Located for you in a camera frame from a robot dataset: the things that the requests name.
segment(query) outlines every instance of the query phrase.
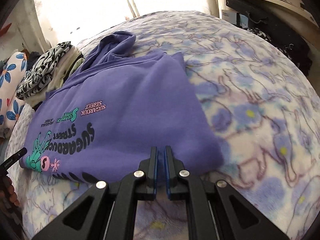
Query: triangular cutout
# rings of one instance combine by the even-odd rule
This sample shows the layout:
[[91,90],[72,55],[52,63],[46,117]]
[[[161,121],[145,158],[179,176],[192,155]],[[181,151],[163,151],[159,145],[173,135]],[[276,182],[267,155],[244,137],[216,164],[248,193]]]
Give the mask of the triangular cutout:
[[237,200],[235,196],[231,195],[229,198],[242,229],[247,229],[258,224],[258,218],[252,214],[239,200]]
[[77,206],[70,214],[64,219],[63,223],[77,231],[82,228],[82,225],[87,217],[90,207],[93,202],[93,197],[87,197],[80,205]]

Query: zebra print garment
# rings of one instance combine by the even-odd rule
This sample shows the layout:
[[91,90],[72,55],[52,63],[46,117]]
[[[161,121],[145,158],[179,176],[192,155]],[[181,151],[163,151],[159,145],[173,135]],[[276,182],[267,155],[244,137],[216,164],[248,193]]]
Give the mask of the zebra print garment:
[[26,74],[17,90],[17,98],[24,100],[41,91],[50,81],[58,61],[72,47],[71,42],[62,42],[45,52]]

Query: bed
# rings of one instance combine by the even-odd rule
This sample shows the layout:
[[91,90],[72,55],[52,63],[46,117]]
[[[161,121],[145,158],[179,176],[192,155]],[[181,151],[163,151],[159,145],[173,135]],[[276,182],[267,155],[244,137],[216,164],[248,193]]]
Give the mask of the bed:
[[[84,56],[115,31],[137,36],[132,56],[182,52],[186,75],[219,137],[224,165],[205,174],[226,179],[291,239],[301,239],[320,208],[320,99],[279,50],[245,30],[200,12],[157,12],[81,41]],[[6,157],[23,147],[34,114],[25,105]],[[9,169],[29,238],[90,185]],[[134,239],[188,239],[183,202],[163,190],[138,204]]]

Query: red object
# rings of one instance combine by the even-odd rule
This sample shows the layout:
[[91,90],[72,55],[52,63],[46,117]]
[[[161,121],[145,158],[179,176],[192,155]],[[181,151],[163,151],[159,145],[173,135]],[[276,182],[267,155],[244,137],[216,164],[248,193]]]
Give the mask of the red object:
[[11,23],[9,23],[6,27],[4,27],[4,28],[2,28],[2,29],[0,30],[0,37],[1,37],[2,35],[5,35],[5,34],[7,33],[7,31],[8,31],[9,28],[10,28],[10,26],[11,26]]

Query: silver screw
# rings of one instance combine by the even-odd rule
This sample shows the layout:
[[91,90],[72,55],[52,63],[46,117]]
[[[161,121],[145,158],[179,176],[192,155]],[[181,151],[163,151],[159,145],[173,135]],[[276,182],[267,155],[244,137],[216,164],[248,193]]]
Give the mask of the silver screw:
[[188,177],[190,175],[190,172],[186,171],[186,170],[182,170],[182,171],[179,172],[179,175],[181,177]]
[[105,188],[107,186],[107,183],[105,182],[105,181],[98,181],[97,183],[96,183],[96,187],[97,188],[99,188],[99,189],[103,189],[103,188]]
[[227,186],[227,183],[224,181],[224,180],[219,180],[217,182],[217,186],[218,187],[226,187]]
[[141,178],[144,175],[143,171],[135,171],[133,175],[137,178]]

